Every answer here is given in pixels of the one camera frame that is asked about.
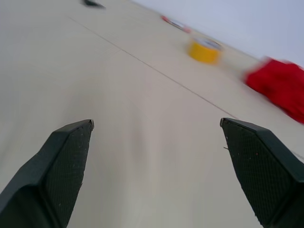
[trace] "white wall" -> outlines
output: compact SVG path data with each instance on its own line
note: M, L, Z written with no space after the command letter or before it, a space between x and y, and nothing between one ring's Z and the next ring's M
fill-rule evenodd
M304 66L303 0L134 0L261 58Z

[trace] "red object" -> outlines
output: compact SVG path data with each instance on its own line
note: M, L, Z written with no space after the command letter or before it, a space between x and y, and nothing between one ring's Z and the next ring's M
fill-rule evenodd
M297 64L270 58L245 83L304 124L304 71Z

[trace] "textured rubber pad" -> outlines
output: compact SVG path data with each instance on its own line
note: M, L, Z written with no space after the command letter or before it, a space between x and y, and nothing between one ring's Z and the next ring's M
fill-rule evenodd
M65 228L86 167L93 122L53 132L0 195L0 227Z
M260 223L269 227L295 196L304 166L268 129L228 118L221 127L241 187Z

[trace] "tape roll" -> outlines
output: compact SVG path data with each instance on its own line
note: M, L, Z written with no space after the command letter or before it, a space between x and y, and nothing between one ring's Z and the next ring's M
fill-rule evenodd
M189 55L197 61L209 64L218 62L222 47L210 39L194 38L189 48Z

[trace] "red cloth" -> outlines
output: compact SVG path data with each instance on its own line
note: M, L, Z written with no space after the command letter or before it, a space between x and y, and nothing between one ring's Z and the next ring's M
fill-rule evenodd
M269 59L245 83L304 124L304 71L298 65Z

